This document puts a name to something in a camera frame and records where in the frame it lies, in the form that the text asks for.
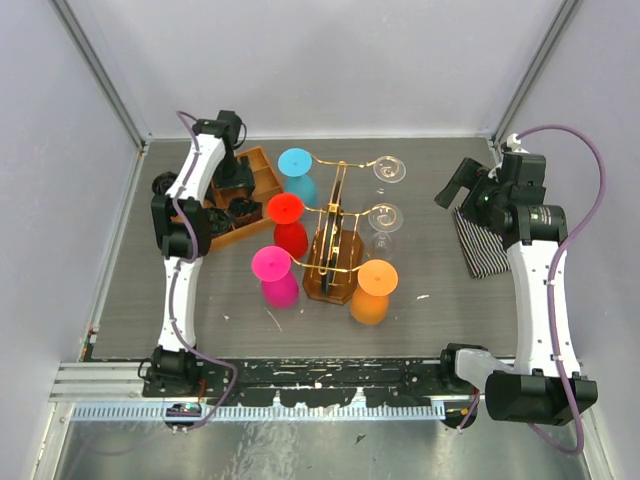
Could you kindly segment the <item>red plastic wine glass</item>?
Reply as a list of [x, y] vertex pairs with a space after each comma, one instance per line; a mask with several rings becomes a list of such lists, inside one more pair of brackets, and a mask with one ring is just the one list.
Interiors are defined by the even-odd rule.
[[267, 212], [275, 222], [273, 240], [295, 259], [301, 259], [309, 247], [308, 235], [300, 219], [305, 211], [302, 200], [292, 193], [279, 193], [268, 203]]

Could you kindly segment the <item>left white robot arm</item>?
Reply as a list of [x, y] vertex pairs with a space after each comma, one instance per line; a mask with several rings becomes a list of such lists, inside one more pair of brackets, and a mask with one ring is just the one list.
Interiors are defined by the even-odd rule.
[[171, 186], [151, 200], [165, 269], [165, 295], [162, 327], [145, 381], [165, 392], [188, 396], [200, 384], [195, 300], [199, 272], [211, 244], [204, 200], [218, 168], [235, 159], [244, 122], [230, 110], [221, 110], [214, 119], [197, 119], [184, 111], [177, 116], [191, 135], [191, 145]]

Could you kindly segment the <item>wooden compartment tray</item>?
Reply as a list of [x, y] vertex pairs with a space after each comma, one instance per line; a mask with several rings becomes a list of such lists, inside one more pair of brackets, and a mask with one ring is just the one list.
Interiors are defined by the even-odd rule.
[[[272, 162], [262, 146], [254, 146], [236, 154], [238, 160], [246, 157], [251, 167], [255, 189], [250, 198], [262, 204], [262, 218], [245, 226], [233, 228], [231, 231], [219, 235], [211, 240], [209, 252], [220, 250], [233, 243], [243, 241], [266, 230], [272, 230], [275, 223], [267, 213], [267, 205], [272, 197], [283, 192], [283, 184], [273, 169]], [[205, 208], [219, 208], [227, 210], [231, 200], [236, 197], [246, 197], [246, 188], [218, 190], [211, 181], [210, 188], [205, 196]]]

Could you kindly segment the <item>blue plastic wine glass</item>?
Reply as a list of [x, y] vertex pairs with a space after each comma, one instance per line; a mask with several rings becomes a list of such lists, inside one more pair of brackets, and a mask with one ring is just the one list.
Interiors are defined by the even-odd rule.
[[278, 168], [286, 177], [284, 190], [296, 195], [305, 206], [317, 206], [317, 188], [309, 172], [313, 164], [311, 154], [301, 148], [285, 150], [278, 159]]

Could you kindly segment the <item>striped cloth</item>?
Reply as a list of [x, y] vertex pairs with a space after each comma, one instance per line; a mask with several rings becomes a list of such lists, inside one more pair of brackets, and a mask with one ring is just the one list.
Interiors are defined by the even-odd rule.
[[484, 279], [511, 270], [501, 238], [467, 220], [459, 207], [452, 213], [456, 234], [472, 279]]

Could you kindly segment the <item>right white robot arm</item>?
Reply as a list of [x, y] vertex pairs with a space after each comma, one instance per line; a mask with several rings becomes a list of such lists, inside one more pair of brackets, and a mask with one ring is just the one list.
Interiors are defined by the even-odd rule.
[[495, 169], [464, 158], [436, 195], [448, 208], [468, 189], [462, 217], [500, 237], [513, 275], [518, 333], [512, 365], [479, 345], [448, 344], [438, 379], [452, 394], [479, 390], [494, 420], [563, 426], [573, 418], [567, 396], [584, 412], [598, 389], [581, 373], [572, 347], [564, 262], [554, 258], [568, 225], [563, 208], [545, 201], [545, 172], [546, 159], [538, 154], [509, 151]]

